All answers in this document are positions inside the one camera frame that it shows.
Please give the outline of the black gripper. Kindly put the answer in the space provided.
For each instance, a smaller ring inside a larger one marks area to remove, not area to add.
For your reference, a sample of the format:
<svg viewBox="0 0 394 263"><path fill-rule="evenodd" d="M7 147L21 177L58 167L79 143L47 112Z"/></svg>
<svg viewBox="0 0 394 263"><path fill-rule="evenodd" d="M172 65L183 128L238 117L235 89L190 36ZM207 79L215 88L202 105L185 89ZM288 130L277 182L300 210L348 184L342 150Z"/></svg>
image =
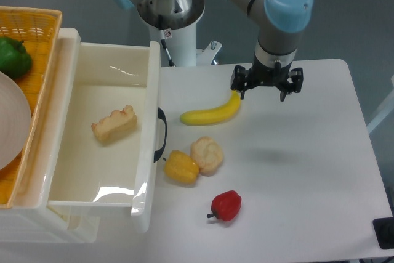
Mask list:
<svg viewBox="0 0 394 263"><path fill-rule="evenodd" d="M282 67L278 62L274 67L268 67L262 64L257 57L254 57L250 69L244 66L236 65L231 76L230 89L240 94L243 100L246 91L257 86L275 86L281 91L280 101L284 102L287 95L300 93L304 82L304 71L302 68L294 68L291 71L290 66Z"/></svg>

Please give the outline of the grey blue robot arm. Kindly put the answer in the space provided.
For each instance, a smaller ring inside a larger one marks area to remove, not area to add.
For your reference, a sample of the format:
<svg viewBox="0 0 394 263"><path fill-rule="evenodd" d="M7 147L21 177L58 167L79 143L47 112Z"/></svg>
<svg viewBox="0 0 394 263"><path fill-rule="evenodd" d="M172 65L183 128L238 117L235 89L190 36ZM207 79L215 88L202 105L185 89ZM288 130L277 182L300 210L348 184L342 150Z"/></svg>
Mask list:
<svg viewBox="0 0 394 263"><path fill-rule="evenodd" d="M196 47L196 25L204 0L114 0L123 9L136 8L150 38L160 43L162 65L195 66L206 58ZM279 89L281 99L302 89L304 74L292 68L314 0L229 0L259 27L250 69L237 66L230 87L245 93L258 86Z"/></svg>

